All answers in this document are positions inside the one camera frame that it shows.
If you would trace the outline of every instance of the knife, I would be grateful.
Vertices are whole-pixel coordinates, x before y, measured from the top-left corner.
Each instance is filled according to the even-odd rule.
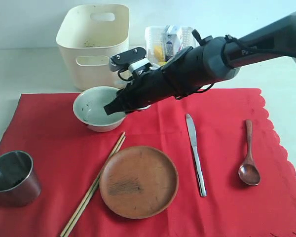
[[[197,152],[197,140],[196,140],[195,125],[194,125],[191,115],[186,114],[185,118],[186,118],[189,139],[191,141],[191,146],[192,146],[193,153],[194,153],[199,191],[201,193],[201,197],[206,197],[207,194],[206,194],[206,189],[205,189],[203,172],[202,172],[201,162],[199,160],[198,152]]]

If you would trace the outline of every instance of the white bowl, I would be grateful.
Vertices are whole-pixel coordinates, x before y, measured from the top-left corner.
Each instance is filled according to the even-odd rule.
[[[96,132],[115,129],[126,118],[126,114],[118,112],[108,116],[103,107],[116,97],[117,91],[114,87],[97,86],[82,92],[74,101],[75,116]]]

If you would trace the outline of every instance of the metal cup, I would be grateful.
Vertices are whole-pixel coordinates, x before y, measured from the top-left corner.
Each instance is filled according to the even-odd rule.
[[[28,153],[12,151],[0,156],[0,198],[23,206],[34,201],[40,191],[33,159]]]

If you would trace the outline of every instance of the wooden chopstick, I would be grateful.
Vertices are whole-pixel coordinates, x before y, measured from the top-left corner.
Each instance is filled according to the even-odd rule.
[[[122,135],[121,135],[121,137],[119,138],[119,140],[115,144],[114,148],[112,149],[111,153],[109,154],[109,157],[106,160],[105,164],[108,162],[108,160],[111,158],[112,155],[114,155],[115,153],[117,153],[119,151],[119,149],[121,148],[121,146],[122,146],[125,138],[126,138],[125,137],[125,132],[123,132]],[[70,232],[73,229],[74,225],[78,221],[79,217],[81,216],[82,212],[84,211],[85,207],[87,206],[87,204],[89,203],[89,201],[92,198],[93,194],[95,193],[97,187],[99,186],[99,180],[100,180],[100,175],[101,175],[102,170],[103,170],[103,168],[101,169],[101,171],[99,172],[99,174],[97,175],[97,177],[94,179],[94,181],[91,184],[90,188],[88,189],[87,193],[85,194],[85,196],[83,197],[82,201],[80,202],[78,208],[75,210],[75,212],[71,216],[69,222],[66,224],[66,226],[63,229],[63,231],[60,233],[60,237],[68,236],[70,234]]]

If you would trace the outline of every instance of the wooden plate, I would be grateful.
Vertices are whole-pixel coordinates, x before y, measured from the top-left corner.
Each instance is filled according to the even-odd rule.
[[[100,192],[116,214],[130,219],[156,215],[169,206],[178,190],[178,172],[161,151],[130,147],[111,157],[103,169]]]

